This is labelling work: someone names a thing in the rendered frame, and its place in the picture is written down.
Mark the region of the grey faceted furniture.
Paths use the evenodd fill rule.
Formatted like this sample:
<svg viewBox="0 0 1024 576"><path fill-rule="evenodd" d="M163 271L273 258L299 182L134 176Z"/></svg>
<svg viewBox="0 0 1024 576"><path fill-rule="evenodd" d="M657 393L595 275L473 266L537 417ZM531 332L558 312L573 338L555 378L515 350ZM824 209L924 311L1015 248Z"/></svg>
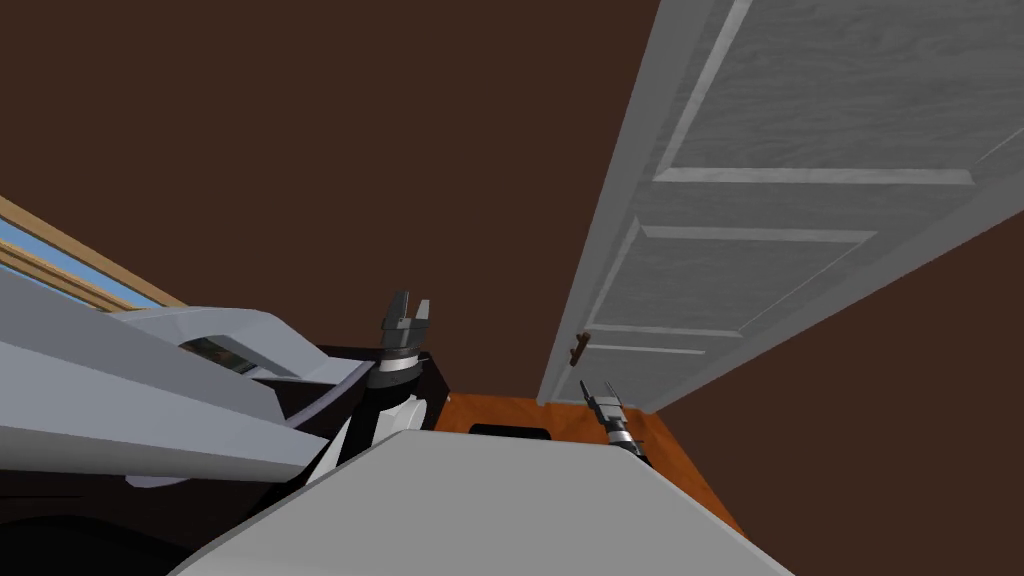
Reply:
<svg viewBox="0 0 1024 576"><path fill-rule="evenodd" d="M0 270L0 470L286 482L368 369L257 310L102 313Z"/></svg>

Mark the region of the wooden framed window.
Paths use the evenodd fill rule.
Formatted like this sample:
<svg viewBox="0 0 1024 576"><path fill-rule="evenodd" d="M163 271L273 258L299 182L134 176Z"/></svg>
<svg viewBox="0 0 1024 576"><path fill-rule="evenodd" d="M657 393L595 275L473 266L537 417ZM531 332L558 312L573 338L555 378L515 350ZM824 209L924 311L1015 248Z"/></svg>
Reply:
<svg viewBox="0 0 1024 576"><path fill-rule="evenodd" d="M3 196L0 268L101 312L185 304Z"/></svg>

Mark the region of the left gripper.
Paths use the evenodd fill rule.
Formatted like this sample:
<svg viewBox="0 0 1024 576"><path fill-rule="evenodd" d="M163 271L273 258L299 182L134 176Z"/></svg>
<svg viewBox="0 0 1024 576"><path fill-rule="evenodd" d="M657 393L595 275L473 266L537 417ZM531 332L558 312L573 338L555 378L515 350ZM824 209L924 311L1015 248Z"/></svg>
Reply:
<svg viewBox="0 0 1024 576"><path fill-rule="evenodd" d="M387 308L387 317L382 322L383 349L418 349L426 338L430 326L430 300L422 299L414 318L406 318L409 302L409 292L395 293Z"/></svg>

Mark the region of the grey panelled door leaf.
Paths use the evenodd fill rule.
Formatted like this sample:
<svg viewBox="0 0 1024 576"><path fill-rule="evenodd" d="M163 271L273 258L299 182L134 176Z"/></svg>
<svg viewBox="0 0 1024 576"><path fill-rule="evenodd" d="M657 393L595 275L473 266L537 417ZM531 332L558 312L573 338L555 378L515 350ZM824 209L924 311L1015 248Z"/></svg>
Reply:
<svg viewBox="0 0 1024 576"><path fill-rule="evenodd" d="M1023 210L1024 0L660 0L536 400L658 411Z"/></svg>

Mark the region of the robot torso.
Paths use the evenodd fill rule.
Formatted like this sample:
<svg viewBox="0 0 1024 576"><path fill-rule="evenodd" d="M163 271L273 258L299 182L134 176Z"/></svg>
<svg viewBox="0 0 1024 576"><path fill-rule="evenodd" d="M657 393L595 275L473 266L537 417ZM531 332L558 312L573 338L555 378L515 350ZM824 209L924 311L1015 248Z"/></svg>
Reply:
<svg viewBox="0 0 1024 576"><path fill-rule="evenodd" d="M169 576L793 576L608 445L396 433Z"/></svg>

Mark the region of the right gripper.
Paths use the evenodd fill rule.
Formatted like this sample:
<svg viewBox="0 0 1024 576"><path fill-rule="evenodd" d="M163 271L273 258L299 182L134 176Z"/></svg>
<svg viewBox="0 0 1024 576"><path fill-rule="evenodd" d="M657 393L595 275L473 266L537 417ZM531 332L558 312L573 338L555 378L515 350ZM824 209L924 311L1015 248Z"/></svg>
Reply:
<svg viewBox="0 0 1024 576"><path fill-rule="evenodd" d="M595 397L584 380L579 382L581 393L587 405L594 405L594 412L600 424L624 424L627 421L618 394L609 381L604 385L611 397Z"/></svg>

